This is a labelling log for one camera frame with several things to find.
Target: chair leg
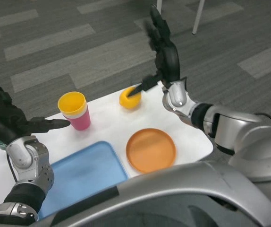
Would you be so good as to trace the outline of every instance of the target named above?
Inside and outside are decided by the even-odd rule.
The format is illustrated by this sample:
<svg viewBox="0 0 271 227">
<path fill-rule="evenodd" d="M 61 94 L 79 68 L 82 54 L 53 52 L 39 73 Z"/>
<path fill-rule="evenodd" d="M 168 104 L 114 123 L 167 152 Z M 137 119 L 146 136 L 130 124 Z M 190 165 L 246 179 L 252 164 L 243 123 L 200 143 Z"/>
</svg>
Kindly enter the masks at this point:
<svg viewBox="0 0 271 227">
<path fill-rule="evenodd" d="M 156 8 L 158 9 L 160 14 L 161 14 L 161 10 L 162 10 L 162 1 L 163 0 L 157 0 L 157 3 L 156 3 Z"/>
<path fill-rule="evenodd" d="M 194 26 L 193 26 L 193 30 L 192 30 L 192 34 L 194 34 L 194 35 L 196 34 L 198 24 L 200 23 L 204 3 L 205 3 L 205 0 L 200 0 L 200 4 L 198 5 L 198 10 L 196 13 L 196 18 L 195 18 L 195 22 L 194 22 Z"/>
</svg>

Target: blue tray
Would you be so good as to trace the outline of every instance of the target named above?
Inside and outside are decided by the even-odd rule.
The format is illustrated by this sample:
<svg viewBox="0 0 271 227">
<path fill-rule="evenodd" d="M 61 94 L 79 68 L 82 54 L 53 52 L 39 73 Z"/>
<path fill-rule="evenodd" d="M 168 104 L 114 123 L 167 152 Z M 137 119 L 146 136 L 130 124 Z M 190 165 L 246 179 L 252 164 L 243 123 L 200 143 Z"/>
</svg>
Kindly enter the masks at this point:
<svg viewBox="0 0 271 227">
<path fill-rule="evenodd" d="M 128 178 L 112 146 L 105 141 L 51 166 L 55 181 L 42 204 L 40 219 Z"/>
</svg>

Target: orange plate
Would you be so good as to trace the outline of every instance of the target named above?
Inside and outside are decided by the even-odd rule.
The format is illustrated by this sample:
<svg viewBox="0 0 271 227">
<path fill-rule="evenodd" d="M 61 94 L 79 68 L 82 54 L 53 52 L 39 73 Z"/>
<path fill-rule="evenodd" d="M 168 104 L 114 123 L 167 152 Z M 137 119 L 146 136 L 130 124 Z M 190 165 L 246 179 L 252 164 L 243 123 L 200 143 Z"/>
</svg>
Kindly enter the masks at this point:
<svg viewBox="0 0 271 227">
<path fill-rule="evenodd" d="M 173 165 L 177 149 L 172 138 L 158 129 L 142 129 L 126 145 L 129 163 L 142 173 L 150 173 Z"/>
</svg>

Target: gray carpet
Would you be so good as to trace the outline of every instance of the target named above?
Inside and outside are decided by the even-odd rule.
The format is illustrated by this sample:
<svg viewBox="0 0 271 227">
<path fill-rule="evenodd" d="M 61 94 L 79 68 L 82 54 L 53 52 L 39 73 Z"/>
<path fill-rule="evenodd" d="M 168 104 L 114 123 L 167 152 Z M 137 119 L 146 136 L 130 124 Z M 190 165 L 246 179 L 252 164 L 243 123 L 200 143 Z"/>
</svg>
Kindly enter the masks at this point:
<svg viewBox="0 0 271 227">
<path fill-rule="evenodd" d="M 155 72 L 142 31 L 154 0 L 0 0 L 0 85 L 27 117 L 58 112 L 78 90 L 93 100 Z M 182 77 L 195 100 L 271 114 L 271 1 L 164 0 Z M 208 157 L 226 161 L 218 151 Z"/>
</svg>

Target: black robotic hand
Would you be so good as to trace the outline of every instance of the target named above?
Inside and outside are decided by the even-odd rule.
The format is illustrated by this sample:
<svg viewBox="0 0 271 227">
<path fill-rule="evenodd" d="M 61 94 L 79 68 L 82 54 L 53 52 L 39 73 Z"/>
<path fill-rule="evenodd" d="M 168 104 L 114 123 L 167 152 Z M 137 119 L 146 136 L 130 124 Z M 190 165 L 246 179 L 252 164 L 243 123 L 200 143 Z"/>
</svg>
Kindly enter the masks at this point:
<svg viewBox="0 0 271 227">
<path fill-rule="evenodd" d="M 45 120 L 35 117 L 27 120 L 23 111 L 12 104 L 12 98 L 0 87 L 0 141 L 10 144 L 12 141 L 29 136 L 32 133 L 48 132 L 69 126 L 67 120 Z"/>
<path fill-rule="evenodd" d="M 170 40 L 170 29 L 167 22 L 163 20 L 155 5 L 151 6 L 150 17 L 153 26 L 146 22 L 146 33 L 150 38 L 149 45 L 155 54 L 155 66 L 157 68 L 155 75 L 149 75 L 143 78 L 142 84 L 136 87 L 128 96 L 133 96 L 139 92 L 147 91 L 156 86 L 158 81 L 168 89 L 171 82 L 180 80 L 180 67 L 178 51 L 174 43 Z"/>
</svg>

